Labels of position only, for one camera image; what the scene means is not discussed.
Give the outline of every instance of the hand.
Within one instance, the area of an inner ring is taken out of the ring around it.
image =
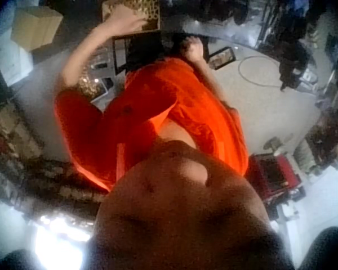
[[[140,11],[132,10],[123,4],[115,7],[110,17],[99,25],[108,38],[116,35],[126,35],[140,30],[147,24],[146,15]]]
[[[199,38],[187,37],[183,41],[183,47],[181,49],[181,54],[192,64],[202,62],[204,60],[203,54],[203,43]]]

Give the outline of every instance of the box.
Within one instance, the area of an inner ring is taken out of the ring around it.
[[[160,30],[160,6],[159,0],[106,0],[101,5],[103,21],[112,13],[116,5],[123,4],[133,10],[139,10],[146,14],[148,23],[136,33],[148,33]]]
[[[17,8],[11,39],[26,51],[50,44],[63,16],[48,7]]]

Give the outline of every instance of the cardboard box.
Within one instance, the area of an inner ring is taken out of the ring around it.
[[[50,44],[62,19],[48,7],[17,8],[11,39],[27,51]]]

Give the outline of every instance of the wall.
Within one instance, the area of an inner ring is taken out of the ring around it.
[[[32,249],[36,227],[23,214],[0,201],[0,260],[18,249]]]
[[[287,222],[291,252],[299,266],[309,246],[324,229],[338,227],[338,170],[329,167],[306,183],[306,197],[296,203],[300,218]]]

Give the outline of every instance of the person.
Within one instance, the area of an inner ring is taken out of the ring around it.
[[[109,192],[88,244],[88,269],[292,269],[263,203],[243,177],[238,112],[203,58],[181,56],[128,73],[101,113],[77,91],[83,66],[107,39],[145,25],[118,6],[70,56],[55,111],[76,168]]]
[[[239,115],[225,102],[199,38],[184,40],[177,57],[141,68],[132,65],[139,69],[127,74],[125,90],[103,113],[78,91],[83,67],[95,49],[145,24],[145,15],[118,6],[72,53],[59,75],[55,113],[75,167],[110,191],[151,150],[180,140],[244,175],[248,155]],[[150,53],[146,58],[152,59]]]

